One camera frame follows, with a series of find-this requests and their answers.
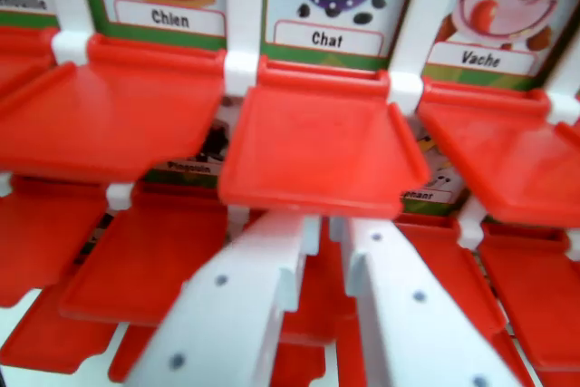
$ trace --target red plastic shelf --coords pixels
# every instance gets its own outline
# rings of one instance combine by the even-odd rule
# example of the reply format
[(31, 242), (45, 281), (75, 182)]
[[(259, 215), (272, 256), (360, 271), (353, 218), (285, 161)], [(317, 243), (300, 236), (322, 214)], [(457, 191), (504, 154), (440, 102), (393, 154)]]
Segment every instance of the red plastic shelf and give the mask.
[(540, 91), (428, 80), (419, 106), (432, 138), (494, 218), (580, 227), (580, 132), (549, 125), (548, 111)]
[(216, 199), (146, 189), (137, 189), (71, 282), (64, 314), (157, 325), (183, 282), (223, 247), (227, 209)]
[(36, 298), (0, 349), (0, 363), (46, 372), (74, 373), (87, 358), (104, 353), (114, 324), (61, 317), (58, 302), (66, 280)]
[(580, 372), (580, 274), (554, 230), (485, 224), (479, 247), (516, 337), (539, 371)]
[(395, 223), (484, 337), (489, 339), (506, 327), (506, 317), (473, 255), (457, 242), (457, 221), (406, 214)]
[(55, 33), (55, 29), (0, 26), (0, 97), (54, 65), (51, 39)]
[[(130, 325), (109, 368), (109, 379), (124, 382), (155, 328)], [(278, 345), (271, 387), (308, 387), (315, 378), (324, 375), (324, 348), (295, 343)]]
[(227, 203), (394, 218), (429, 169), (386, 72), (269, 63), (248, 92), (219, 183)]
[(338, 335), (337, 325), (356, 316), (354, 298), (344, 294), (340, 244), (328, 238), (328, 221), (323, 220), (320, 249), (308, 256), (298, 310), (284, 315), (281, 340), (324, 345)]
[(96, 186), (13, 178), (0, 198), (0, 306), (58, 283), (104, 213)]
[(89, 182), (133, 181), (194, 155), (223, 94), (224, 54), (98, 36), (89, 63), (0, 101), (0, 168)]

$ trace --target green border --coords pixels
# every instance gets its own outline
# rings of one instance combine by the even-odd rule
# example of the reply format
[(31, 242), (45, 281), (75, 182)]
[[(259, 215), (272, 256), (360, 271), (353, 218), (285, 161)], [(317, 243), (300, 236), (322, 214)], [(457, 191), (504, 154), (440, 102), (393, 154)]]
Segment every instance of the green border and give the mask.
[(226, 38), (204, 34), (190, 34), (179, 31), (165, 31), (131, 24), (118, 24), (109, 21), (103, 0), (89, 0), (92, 20), (97, 31), (107, 36), (153, 43), (199, 47), (208, 50), (226, 48)]
[[(266, 54), (272, 59), (291, 61), (295, 63), (313, 63), (318, 65), (332, 65), (335, 67), (355, 68), (358, 70), (376, 71), (389, 66), (389, 58), (386, 56), (361, 56), (359, 54), (344, 54), (337, 52), (326, 52), (322, 50), (312, 50), (302, 47), (288, 47), (279, 44), (268, 43), (266, 41), (266, 16), (267, 0), (262, 0), (262, 37), (260, 53)], [(404, 8), (401, 10), (401, 18), (404, 15)]]
[(55, 15), (37, 15), (9, 11), (0, 12), (0, 23), (3, 26), (23, 26), (34, 28), (58, 26), (58, 20)]

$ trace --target white plastic frame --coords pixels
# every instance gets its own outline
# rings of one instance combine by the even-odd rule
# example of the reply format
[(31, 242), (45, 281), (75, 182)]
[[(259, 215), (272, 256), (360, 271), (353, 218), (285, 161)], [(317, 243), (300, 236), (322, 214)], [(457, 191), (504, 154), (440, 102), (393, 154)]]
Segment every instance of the white plastic frame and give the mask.
[(550, 124), (563, 121), (575, 124), (580, 118), (580, 102), (575, 95), (580, 90), (580, 28), (574, 39), (560, 56), (554, 70), (550, 73), (544, 89), (551, 107), (547, 116)]
[(52, 40), (56, 62), (73, 61), (77, 65), (88, 62), (87, 43), (94, 34), (88, 0), (53, 0), (61, 27)]
[(298, 309), (320, 218), (268, 212), (186, 283), (129, 387), (266, 387), (283, 312)]
[(348, 218), (342, 229), (368, 385), (520, 385), (391, 221)]
[(262, 0), (227, 0), (226, 95), (246, 96), (256, 85), (262, 32)]
[(450, 0), (410, 0), (392, 52), (389, 102), (405, 116), (412, 115), (423, 94), (421, 72), (441, 26)]

